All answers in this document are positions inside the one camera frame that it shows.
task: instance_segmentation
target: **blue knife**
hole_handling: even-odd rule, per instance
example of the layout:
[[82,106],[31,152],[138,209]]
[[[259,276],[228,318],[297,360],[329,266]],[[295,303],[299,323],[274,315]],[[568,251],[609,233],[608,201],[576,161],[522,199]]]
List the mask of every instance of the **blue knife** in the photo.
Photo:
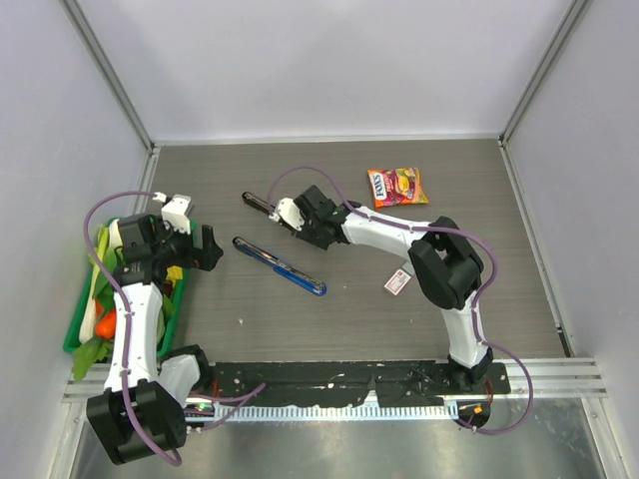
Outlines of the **blue knife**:
[[240,237],[233,238],[233,246],[244,254],[252,256],[264,264],[272,266],[273,271],[277,274],[282,275],[289,281],[303,287],[305,290],[312,292],[314,295],[323,296],[326,294],[325,283],[315,279],[314,277],[310,277],[308,274],[305,274],[292,266],[289,266],[285,262],[282,262],[277,256],[270,254],[268,251],[264,251],[260,247],[257,247]]

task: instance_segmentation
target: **brand logo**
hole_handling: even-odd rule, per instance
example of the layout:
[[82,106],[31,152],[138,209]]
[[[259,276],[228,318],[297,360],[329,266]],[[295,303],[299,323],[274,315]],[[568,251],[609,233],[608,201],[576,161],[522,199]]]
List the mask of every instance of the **brand logo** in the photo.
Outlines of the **brand logo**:
[[386,188],[383,187],[383,175],[381,173],[371,173],[370,182],[374,190],[376,200],[386,199]]

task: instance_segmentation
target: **robotic arm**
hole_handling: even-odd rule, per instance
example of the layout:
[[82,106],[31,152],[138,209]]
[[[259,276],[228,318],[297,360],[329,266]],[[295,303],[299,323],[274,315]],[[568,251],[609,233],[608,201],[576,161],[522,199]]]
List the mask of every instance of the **robotic arm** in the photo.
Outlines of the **robotic arm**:
[[[243,198],[263,213],[271,211],[269,205],[250,193],[244,193]],[[492,350],[475,337],[471,314],[472,300],[481,286],[483,262],[467,239],[414,230],[428,226],[458,229],[455,222],[446,217],[433,223],[408,222],[350,204],[359,214],[345,205],[337,206],[312,186],[294,200],[280,200],[270,218],[294,236],[323,249],[333,242],[365,244],[410,260],[422,292],[441,309],[450,339],[448,362],[453,379],[463,389],[483,383],[492,362]],[[407,229],[392,224],[405,225]],[[482,334],[479,312],[477,321]]]
[[[156,194],[162,214],[134,215],[118,221],[122,258],[113,277],[122,287],[132,310],[129,337],[129,395],[136,416],[147,434],[163,450],[186,442],[183,408],[193,389],[206,392],[213,372],[204,352],[196,345],[172,351],[159,371],[156,354],[161,287],[167,269],[177,265],[210,271],[222,257],[213,228],[202,225],[203,247],[194,246],[189,197],[167,198]],[[113,359],[104,393],[87,402],[87,417],[115,464],[152,455],[127,417],[122,394],[122,364],[126,317],[122,298],[115,295],[117,326]]]

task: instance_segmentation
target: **gray tabletop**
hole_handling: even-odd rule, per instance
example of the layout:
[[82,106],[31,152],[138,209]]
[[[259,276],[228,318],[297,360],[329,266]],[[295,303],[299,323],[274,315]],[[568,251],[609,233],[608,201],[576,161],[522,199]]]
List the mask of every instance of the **gray tabletop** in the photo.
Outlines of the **gray tabletop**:
[[[212,272],[192,274],[175,344],[198,343],[211,360],[446,356],[441,314],[416,279],[398,296],[383,289],[403,263],[398,256],[345,244],[324,251],[292,238],[242,202],[242,192],[265,197],[276,176],[304,164],[330,172],[351,200],[367,206],[372,206],[367,169],[419,167],[430,204],[382,212],[414,221],[445,215],[485,239],[500,261],[497,282],[481,302],[487,337],[522,357],[563,355],[492,140],[163,148],[153,190],[191,196],[196,205],[192,218],[212,225],[225,251]],[[278,198],[294,198],[310,185],[338,203],[329,184],[313,172],[292,174],[278,188]],[[238,252],[231,245],[235,236],[323,280],[328,293],[314,296]]]

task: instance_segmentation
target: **chip bag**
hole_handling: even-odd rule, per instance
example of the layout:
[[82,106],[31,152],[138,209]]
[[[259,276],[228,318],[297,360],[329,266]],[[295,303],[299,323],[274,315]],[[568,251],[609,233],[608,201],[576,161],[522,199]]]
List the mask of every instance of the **chip bag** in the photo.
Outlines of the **chip bag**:
[[368,170],[368,178],[376,208],[428,203],[418,168]]

